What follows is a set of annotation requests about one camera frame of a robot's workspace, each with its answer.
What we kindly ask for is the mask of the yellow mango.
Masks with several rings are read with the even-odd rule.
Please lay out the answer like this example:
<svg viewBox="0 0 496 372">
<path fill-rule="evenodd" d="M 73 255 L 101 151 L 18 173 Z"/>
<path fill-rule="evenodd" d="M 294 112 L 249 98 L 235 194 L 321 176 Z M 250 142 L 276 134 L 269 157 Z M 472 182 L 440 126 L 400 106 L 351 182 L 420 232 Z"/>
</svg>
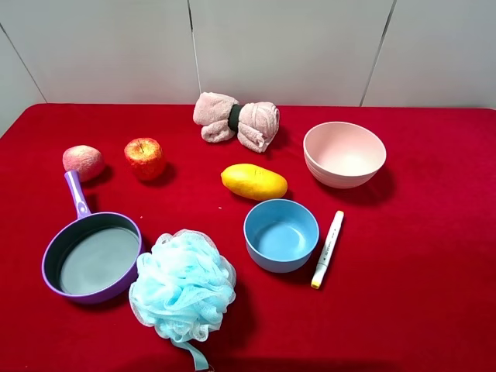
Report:
<svg viewBox="0 0 496 372">
<path fill-rule="evenodd" d="M 288 183 L 281 175 L 254 164 L 234 164 L 221 173 L 222 184 L 233 194 L 255 201 L 282 198 Z"/>
</svg>

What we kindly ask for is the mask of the blue plastic bowl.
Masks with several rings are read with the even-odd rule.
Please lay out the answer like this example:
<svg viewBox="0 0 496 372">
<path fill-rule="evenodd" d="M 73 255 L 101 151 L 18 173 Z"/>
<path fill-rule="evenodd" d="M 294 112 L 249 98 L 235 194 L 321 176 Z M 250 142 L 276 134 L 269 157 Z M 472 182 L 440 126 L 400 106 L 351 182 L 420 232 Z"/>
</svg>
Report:
<svg viewBox="0 0 496 372">
<path fill-rule="evenodd" d="M 296 201 L 271 199 L 248 212 L 243 234 L 251 259 L 264 270 L 282 274 L 308 261 L 319 242 L 319 224 Z"/>
</svg>

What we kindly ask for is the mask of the rolled pink towel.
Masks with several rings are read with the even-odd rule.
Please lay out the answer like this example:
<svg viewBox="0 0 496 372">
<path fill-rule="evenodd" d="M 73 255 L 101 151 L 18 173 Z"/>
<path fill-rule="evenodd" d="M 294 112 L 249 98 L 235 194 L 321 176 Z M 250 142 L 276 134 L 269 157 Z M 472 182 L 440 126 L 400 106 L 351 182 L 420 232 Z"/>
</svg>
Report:
<svg viewBox="0 0 496 372">
<path fill-rule="evenodd" d="M 200 94 L 193 121 L 201 127 L 208 143 L 220 143 L 234 136 L 256 153 L 263 153 L 279 130 L 280 113 L 272 102 L 240 104 L 233 97 L 213 92 Z"/>
</svg>

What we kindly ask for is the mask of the pink plastic bowl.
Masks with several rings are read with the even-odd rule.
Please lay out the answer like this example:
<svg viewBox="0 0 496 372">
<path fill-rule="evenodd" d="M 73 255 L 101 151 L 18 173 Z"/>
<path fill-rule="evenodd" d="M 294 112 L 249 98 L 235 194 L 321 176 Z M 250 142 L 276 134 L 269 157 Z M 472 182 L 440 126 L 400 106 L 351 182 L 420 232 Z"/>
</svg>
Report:
<svg viewBox="0 0 496 372">
<path fill-rule="evenodd" d="M 303 139 L 303 151 L 312 176 L 338 189 L 365 184 L 387 159 L 381 139 L 350 122 L 324 122 L 311 128 Z"/>
</svg>

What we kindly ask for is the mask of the red yellow apple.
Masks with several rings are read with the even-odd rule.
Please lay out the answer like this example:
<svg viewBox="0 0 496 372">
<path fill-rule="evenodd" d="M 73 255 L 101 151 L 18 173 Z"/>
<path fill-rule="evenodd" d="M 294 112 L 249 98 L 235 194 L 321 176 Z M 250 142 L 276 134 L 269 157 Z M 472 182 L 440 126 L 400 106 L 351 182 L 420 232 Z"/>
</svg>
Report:
<svg viewBox="0 0 496 372">
<path fill-rule="evenodd" d="M 131 171 L 141 181 L 156 179 L 167 165 L 161 145 L 149 137 L 131 140 L 125 146 L 124 154 Z"/>
</svg>

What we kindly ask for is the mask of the white yellow marker pen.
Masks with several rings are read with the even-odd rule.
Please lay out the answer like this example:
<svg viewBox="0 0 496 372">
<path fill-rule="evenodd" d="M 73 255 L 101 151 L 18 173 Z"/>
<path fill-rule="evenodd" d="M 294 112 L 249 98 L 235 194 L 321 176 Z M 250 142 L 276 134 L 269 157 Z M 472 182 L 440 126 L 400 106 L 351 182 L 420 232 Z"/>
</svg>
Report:
<svg viewBox="0 0 496 372">
<path fill-rule="evenodd" d="M 337 211 L 334 219 L 329 227 L 327 237 L 325 238 L 325 243 L 322 248 L 322 252 L 319 257 L 319 261 L 316 265 L 315 273 L 311 280 L 311 287 L 314 289 L 319 289 L 322 285 L 323 278 L 329 267 L 329 263 L 332 257 L 334 247 L 337 242 L 339 231 L 341 229 L 344 220 L 344 212 Z"/>
</svg>

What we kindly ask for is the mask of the light blue bath pouf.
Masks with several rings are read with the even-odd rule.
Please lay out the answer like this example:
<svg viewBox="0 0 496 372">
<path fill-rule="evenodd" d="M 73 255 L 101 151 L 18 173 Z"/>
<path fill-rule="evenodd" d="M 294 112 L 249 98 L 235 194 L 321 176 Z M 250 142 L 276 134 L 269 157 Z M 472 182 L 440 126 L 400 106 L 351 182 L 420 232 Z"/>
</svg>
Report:
<svg viewBox="0 0 496 372">
<path fill-rule="evenodd" d="M 138 277 L 129 287 L 137 320 L 187 350 L 196 371 L 209 363 L 191 341 L 204 342 L 220 329 L 236 298 L 236 270 L 203 232 L 182 229 L 161 235 L 137 257 Z"/>
</svg>

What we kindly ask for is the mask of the red velvet tablecloth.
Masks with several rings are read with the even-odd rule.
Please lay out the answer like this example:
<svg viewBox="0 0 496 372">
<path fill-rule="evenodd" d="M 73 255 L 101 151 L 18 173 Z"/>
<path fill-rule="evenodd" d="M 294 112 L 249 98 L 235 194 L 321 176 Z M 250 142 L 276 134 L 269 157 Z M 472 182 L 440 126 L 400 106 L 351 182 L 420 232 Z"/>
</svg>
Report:
<svg viewBox="0 0 496 372">
<path fill-rule="evenodd" d="M 191 371 L 190 354 L 139 324 L 127 294 L 79 306 L 41 274 L 44 250 L 75 218 L 63 152 L 99 149 L 105 173 L 84 186 L 94 211 L 129 216 L 147 246 L 180 229 L 204 232 L 235 267 L 236 300 L 198 348 L 216 371 L 493 371 L 495 369 L 495 112 L 482 108 L 281 108 L 262 154 L 212 144 L 190 105 L 29 107 L 1 138 L 1 369 Z M 305 163 L 303 139 L 350 122 L 383 142 L 387 159 L 365 184 L 331 188 Z M 149 137 L 167 165 L 152 181 L 124 148 Z M 246 251 L 250 200 L 221 172 L 252 163 L 283 175 L 287 196 L 325 235 L 345 219 L 320 289 L 318 260 L 272 274 Z"/>
</svg>

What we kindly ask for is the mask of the pink peach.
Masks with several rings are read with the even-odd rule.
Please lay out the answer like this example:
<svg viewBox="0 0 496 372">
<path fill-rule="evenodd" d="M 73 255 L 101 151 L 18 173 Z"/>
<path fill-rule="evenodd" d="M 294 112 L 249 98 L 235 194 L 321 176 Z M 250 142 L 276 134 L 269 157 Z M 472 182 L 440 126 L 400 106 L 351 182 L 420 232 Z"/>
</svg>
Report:
<svg viewBox="0 0 496 372">
<path fill-rule="evenodd" d="M 65 171 L 78 172 L 81 182 L 96 178 L 105 169 L 102 153 L 87 145 L 68 148 L 64 151 L 62 161 Z"/>
</svg>

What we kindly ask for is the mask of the purple toy frying pan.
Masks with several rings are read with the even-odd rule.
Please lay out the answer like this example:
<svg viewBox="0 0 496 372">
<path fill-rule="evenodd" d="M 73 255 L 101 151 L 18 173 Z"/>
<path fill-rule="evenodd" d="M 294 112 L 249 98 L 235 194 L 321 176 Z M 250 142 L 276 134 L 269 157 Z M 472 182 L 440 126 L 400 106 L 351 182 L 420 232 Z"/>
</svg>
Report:
<svg viewBox="0 0 496 372">
<path fill-rule="evenodd" d="M 48 244 L 41 263 L 45 285 L 78 304 L 98 304 L 124 292 L 138 276 L 144 252 L 138 225 L 117 212 L 91 212 L 78 172 L 64 175 L 77 218 Z"/>
</svg>

